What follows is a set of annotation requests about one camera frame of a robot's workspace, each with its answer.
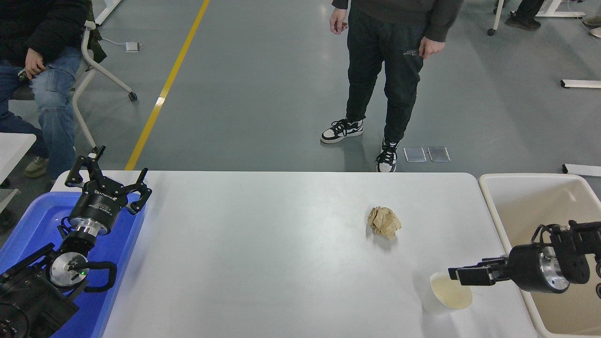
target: power adapter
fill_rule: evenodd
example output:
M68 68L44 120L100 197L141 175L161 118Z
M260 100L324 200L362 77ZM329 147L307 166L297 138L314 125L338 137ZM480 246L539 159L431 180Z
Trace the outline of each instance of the power adapter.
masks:
M140 44L137 42L125 42L125 51L129 53L139 52Z

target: paper cup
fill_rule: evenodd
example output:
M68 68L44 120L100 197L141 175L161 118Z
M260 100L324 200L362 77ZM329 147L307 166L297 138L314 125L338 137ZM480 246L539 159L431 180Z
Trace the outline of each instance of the paper cup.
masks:
M447 315L470 306L472 291L469 286L452 280L448 272L437 272L430 276L430 287L426 288L421 304L432 316Z

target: crumpled paper ball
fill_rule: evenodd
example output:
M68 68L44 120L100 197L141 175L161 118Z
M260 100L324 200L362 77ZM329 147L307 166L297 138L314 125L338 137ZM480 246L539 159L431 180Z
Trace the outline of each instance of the crumpled paper ball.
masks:
M387 207L375 207L367 217L367 224L377 235L384 235L392 239L398 229L401 228L401 221L398 220L394 212Z

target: jeans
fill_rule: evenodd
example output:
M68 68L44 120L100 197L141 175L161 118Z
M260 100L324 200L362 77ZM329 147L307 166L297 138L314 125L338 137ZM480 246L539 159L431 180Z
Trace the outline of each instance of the jeans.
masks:
M517 8L516 15L522 19L534 19L545 0L522 0Z
M365 118L384 62L384 93L388 98L384 138L389 142L403 138L415 104L419 71L424 65L419 44L425 28L382 22L351 6L347 39L350 56L348 120Z
M17 73L22 69L0 59L0 132L34 134L36 141L29 153L48 158L46 172L56 179L75 163L73 150L73 106L71 87L79 67L81 53L66 47L46 71L29 81L38 105L41 130L8 110L8 100L23 84Z

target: beige plastic bin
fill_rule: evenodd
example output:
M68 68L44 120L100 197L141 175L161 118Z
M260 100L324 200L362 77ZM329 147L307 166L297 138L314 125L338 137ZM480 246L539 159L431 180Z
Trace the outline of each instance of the beige plastic bin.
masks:
M486 174L479 183L507 253L515 245L529 243L539 224L601 221L601 202L580 176ZM601 280L594 270L594 257L588 256L591 277L587 284L571 284L559 295L522 291L540 336L601 338L601 299L595 293Z

